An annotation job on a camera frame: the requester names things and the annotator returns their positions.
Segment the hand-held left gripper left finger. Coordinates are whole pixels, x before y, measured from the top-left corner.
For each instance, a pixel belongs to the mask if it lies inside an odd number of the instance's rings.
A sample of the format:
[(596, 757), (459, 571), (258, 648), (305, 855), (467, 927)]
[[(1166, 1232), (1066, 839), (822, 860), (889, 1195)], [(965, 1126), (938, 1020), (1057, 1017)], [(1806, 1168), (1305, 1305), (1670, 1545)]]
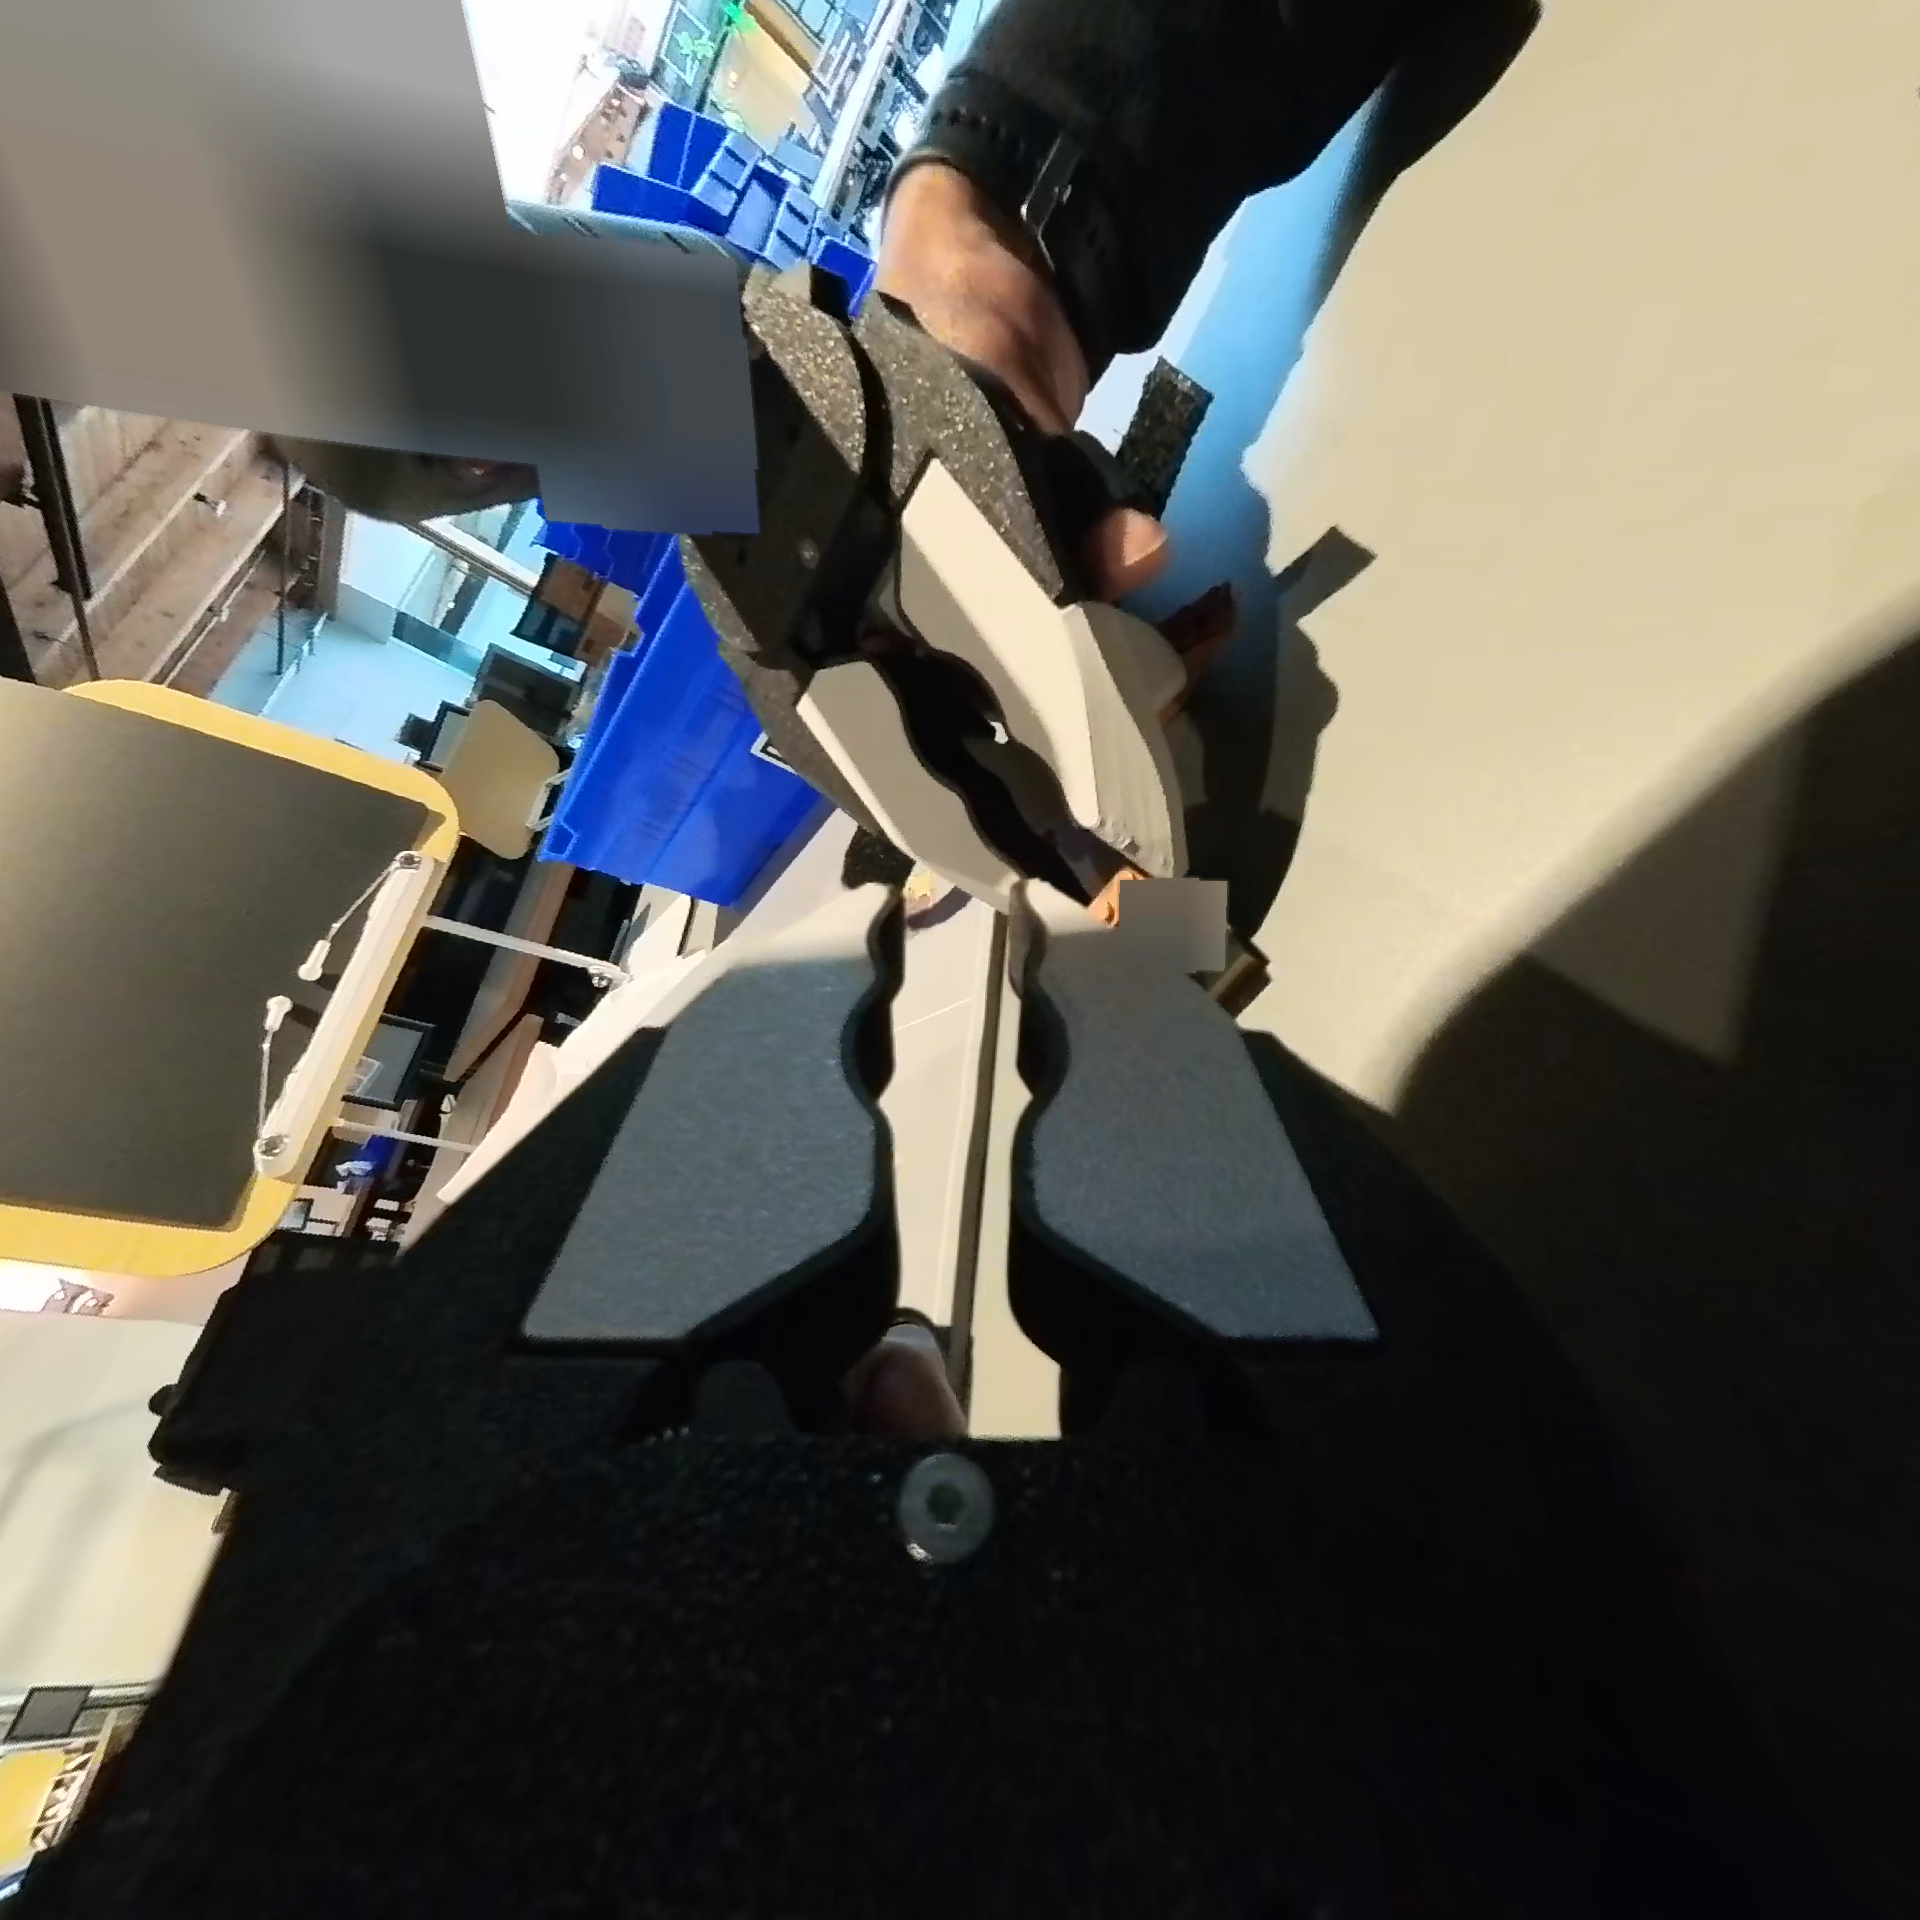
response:
[(728, 1337), (837, 1262), (896, 1286), (892, 1073), (898, 891), (848, 886), (722, 966), (664, 1025), (521, 1329), (533, 1342)]

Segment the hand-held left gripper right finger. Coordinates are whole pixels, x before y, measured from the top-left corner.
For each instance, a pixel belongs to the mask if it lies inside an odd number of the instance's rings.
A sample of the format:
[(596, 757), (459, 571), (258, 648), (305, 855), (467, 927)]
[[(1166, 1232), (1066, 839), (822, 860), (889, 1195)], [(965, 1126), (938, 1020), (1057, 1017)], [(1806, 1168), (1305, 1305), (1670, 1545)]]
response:
[(1210, 993), (1237, 957), (1228, 886), (1128, 885), (1104, 927), (1027, 885), (1014, 934), (1034, 1062), (1020, 1169), (1041, 1229), (1208, 1334), (1374, 1342), (1241, 1029)]

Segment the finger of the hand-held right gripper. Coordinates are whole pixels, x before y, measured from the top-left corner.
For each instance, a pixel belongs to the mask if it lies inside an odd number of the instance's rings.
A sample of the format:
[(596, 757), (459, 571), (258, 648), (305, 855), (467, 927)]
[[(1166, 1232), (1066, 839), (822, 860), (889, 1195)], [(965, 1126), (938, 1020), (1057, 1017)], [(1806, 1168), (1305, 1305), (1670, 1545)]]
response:
[(900, 512), (905, 625), (965, 665), (1068, 816), (1150, 878), (1184, 878), (1184, 792), (1166, 719), (1187, 691), (1178, 648), (1132, 613), (1057, 606), (941, 460)]
[(1059, 878), (1038, 763), (968, 694), (904, 701), (875, 660), (817, 669), (797, 715), (858, 803), (915, 864), (998, 912)]

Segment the grey desk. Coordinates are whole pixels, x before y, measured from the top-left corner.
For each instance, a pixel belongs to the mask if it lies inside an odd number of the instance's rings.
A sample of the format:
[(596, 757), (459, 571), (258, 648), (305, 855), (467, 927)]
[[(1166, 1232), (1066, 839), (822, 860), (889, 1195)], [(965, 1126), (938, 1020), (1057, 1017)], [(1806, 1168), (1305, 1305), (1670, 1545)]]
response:
[(1252, 1029), (1645, 1452), (1916, 1468), (1916, 4), (1540, 4), (1213, 240)]

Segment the person's right hand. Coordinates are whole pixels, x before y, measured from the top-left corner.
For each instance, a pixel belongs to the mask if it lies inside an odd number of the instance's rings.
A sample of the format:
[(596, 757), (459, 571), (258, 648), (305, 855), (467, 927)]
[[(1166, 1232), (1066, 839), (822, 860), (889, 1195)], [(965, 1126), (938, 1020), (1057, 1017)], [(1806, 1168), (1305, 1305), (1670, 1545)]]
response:
[(1068, 440), (1146, 317), (1144, 288), (1085, 155), (915, 155), (883, 213), (878, 289)]

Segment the person's left hand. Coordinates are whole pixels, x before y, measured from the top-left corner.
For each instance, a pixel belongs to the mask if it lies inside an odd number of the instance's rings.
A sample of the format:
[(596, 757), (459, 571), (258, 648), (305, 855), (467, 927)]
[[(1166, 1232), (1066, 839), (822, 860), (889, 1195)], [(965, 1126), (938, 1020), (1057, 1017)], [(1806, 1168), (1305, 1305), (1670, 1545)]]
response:
[(940, 1329), (916, 1312), (896, 1315), (848, 1372), (843, 1393), (858, 1433), (904, 1443), (952, 1443), (969, 1433)]

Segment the stack of nested blue bins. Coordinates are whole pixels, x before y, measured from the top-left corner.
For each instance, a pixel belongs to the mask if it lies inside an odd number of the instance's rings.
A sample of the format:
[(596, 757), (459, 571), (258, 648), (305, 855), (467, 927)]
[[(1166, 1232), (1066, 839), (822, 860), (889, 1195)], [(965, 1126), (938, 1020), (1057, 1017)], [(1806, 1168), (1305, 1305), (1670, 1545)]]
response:
[(546, 520), (540, 543), (635, 591), (540, 857), (739, 907), (825, 803), (771, 747), (673, 534)]

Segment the row of blue storage bins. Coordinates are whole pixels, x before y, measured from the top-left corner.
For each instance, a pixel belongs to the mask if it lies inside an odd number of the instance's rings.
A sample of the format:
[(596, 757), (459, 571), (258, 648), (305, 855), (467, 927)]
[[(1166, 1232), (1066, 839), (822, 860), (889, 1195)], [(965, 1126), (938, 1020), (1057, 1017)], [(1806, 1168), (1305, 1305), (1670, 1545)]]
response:
[(801, 262), (837, 276), (853, 305), (873, 288), (873, 256), (752, 137), (722, 118), (661, 103), (638, 155), (594, 166), (593, 209), (707, 233), (749, 262)]

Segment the beige chair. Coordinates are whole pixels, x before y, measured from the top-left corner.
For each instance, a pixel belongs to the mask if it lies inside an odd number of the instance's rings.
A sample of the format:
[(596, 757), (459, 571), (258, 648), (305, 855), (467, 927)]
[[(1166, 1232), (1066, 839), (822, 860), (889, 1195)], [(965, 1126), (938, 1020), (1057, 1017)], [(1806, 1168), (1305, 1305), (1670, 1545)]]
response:
[(462, 839), (500, 860), (528, 857), (544, 796), (560, 779), (554, 743), (499, 701), (474, 704), (440, 747), (436, 782)]

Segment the black panel with wooden rim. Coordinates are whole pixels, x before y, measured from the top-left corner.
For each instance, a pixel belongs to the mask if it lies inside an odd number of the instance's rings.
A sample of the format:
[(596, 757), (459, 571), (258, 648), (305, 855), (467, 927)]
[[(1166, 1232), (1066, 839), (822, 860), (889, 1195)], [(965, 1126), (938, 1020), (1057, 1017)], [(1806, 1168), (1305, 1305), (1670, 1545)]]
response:
[(8, 678), (3, 1257), (178, 1280), (268, 1239), (459, 836), (414, 766)]

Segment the wooden staircase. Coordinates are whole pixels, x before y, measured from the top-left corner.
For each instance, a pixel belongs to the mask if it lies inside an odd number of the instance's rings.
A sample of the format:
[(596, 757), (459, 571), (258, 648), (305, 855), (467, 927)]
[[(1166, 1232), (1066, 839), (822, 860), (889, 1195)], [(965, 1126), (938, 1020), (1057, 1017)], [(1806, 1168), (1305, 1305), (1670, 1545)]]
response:
[(4, 677), (213, 697), (277, 680), (338, 582), (341, 517), (256, 431), (3, 398)]

